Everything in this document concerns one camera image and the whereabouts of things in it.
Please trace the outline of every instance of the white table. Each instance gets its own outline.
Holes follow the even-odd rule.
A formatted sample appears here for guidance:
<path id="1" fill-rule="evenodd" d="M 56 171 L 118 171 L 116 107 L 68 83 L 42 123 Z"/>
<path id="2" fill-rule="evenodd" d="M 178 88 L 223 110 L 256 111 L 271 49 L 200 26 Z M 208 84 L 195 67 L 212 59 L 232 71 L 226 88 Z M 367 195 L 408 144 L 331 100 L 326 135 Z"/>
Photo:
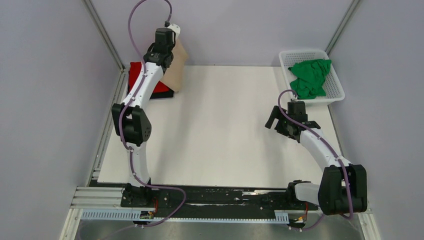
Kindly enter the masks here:
<path id="1" fill-rule="evenodd" d="M 182 90 L 171 99 L 151 100 L 145 109 L 152 124 L 147 141 L 152 183 L 286 188 L 302 179 L 319 184 L 322 170 L 309 152 L 264 127 L 285 89 L 279 67 L 186 66 Z M 306 113 L 339 150 L 327 106 L 307 107 Z M 128 165 L 113 130 L 98 182 L 126 183 Z"/>

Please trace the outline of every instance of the tan fabric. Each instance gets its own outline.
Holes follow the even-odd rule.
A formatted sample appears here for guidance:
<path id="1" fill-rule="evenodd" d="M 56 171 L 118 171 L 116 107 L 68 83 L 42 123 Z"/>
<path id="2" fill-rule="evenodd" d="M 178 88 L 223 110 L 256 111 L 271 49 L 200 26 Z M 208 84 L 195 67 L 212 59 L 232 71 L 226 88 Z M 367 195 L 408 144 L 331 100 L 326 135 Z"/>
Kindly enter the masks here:
<path id="1" fill-rule="evenodd" d="M 189 58 L 189 55 L 179 39 L 176 40 L 172 53 L 173 60 L 171 66 L 166 70 L 165 75 L 160 81 L 174 92 L 178 92 L 183 86 L 184 64 Z"/>

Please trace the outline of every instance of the perforated basket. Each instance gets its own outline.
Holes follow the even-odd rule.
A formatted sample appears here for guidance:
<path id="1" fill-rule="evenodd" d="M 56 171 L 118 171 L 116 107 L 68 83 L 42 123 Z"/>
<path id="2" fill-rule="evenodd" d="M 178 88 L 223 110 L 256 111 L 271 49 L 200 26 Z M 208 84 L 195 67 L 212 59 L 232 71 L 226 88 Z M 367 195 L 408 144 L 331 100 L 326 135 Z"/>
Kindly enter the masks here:
<path id="1" fill-rule="evenodd" d="M 284 75 L 285 83 L 289 89 L 291 89 L 290 83 L 297 78 L 289 70 L 289 67 L 293 67 L 293 65 L 296 63 L 300 63 L 306 60 L 329 59 L 327 53 L 319 49 L 282 51 L 278 54 L 278 56 L 281 63 L 282 74 Z M 331 65 L 330 72 L 326 76 L 322 88 L 324 89 L 326 96 L 317 96 L 315 99 L 303 99 L 302 101 L 304 101 L 307 106 L 318 104 L 328 105 L 332 102 L 340 101 L 345 98 L 345 92 L 343 91 L 342 85 L 340 84 L 333 65 Z"/>

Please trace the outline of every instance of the green towel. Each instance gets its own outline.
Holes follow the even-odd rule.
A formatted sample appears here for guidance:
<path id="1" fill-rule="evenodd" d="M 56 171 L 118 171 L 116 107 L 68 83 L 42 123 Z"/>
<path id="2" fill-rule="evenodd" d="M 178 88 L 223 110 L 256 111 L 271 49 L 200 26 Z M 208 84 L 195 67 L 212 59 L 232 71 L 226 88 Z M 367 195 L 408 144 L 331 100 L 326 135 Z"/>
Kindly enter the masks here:
<path id="1" fill-rule="evenodd" d="M 299 99 L 314 99 L 325 96 L 323 84 L 330 72 L 331 60 L 315 59 L 296 63 L 289 67 L 297 79 L 290 83 L 291 89 L 297 92 Z"/>

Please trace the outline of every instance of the white wall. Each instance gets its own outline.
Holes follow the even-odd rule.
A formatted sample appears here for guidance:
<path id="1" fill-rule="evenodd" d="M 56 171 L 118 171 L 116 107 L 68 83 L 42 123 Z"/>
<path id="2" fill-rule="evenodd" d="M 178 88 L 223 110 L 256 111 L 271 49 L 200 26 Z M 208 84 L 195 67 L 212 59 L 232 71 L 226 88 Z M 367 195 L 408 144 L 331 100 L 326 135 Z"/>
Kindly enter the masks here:
<path id="1" fill-rule="evenodd" d="M 352 0 L 170 0 L 171 22 L 192 65 L 278 66 L 278 52 L 325 49 Z M 139 61 L 127 22 L 139 0 L 92 0 L 123 63 Z M 143 53 L 163 26 L 169 7 L 149 0 L 132 18 L 132 33 Z"/>
<path id="2" fill-rule="evenodd" d="M 80 0 L 0 7 L 0 239 L 59 237 L 118 69 Z"/>
<path id="3" fill-rule="evenodd" d="M 344 154 L 368 174 L 384 240 L 423 239 L 424 1 L 364 0 L 330 58 Z"/>

